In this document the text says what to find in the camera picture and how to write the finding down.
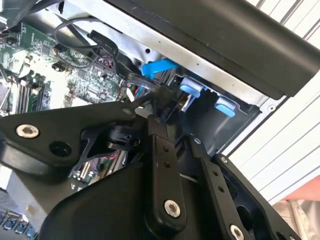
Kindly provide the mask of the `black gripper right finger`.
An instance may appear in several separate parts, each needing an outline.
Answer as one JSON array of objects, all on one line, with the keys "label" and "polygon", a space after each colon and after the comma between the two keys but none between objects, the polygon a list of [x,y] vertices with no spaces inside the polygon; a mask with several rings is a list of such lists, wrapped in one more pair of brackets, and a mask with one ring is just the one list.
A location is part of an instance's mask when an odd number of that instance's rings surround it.
[{"label": "black gripper right finger", "polygon": [[208,191],[220,240],[300,239],[226,156],[210,157],[194,135],[189,145],[200,165],[199,180]]}]

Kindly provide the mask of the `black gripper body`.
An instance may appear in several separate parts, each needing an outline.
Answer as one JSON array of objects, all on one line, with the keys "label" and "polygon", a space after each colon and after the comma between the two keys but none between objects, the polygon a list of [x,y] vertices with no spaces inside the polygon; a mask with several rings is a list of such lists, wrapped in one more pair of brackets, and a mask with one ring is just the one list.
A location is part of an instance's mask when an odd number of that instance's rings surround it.
[{"label": "black gripper body", "polygon": [[[145,221],[145,166],[136,163],[62,200],[45,218],[41,240],[159,240]],[[180,177],[187,223],[166,240],[232,240],[205,201],[204,188]]]}]

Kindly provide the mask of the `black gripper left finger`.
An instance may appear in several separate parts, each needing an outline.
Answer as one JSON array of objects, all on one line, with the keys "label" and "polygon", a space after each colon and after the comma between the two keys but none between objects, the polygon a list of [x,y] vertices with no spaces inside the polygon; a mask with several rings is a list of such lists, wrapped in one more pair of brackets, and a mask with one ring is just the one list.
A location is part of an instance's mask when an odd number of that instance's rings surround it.
[{"label": "black gripper left finger", "polygon": [[6,116],[0,121],[0,161],[42,183],[56,184],[89,160],[116,150],[131,152],[135,160],[122,169],[144,164],[146,226],[155,236],[177,235],[187,214],[176,149],[161,118],[172,102],[172,93],[156,92],[130,103]]}]

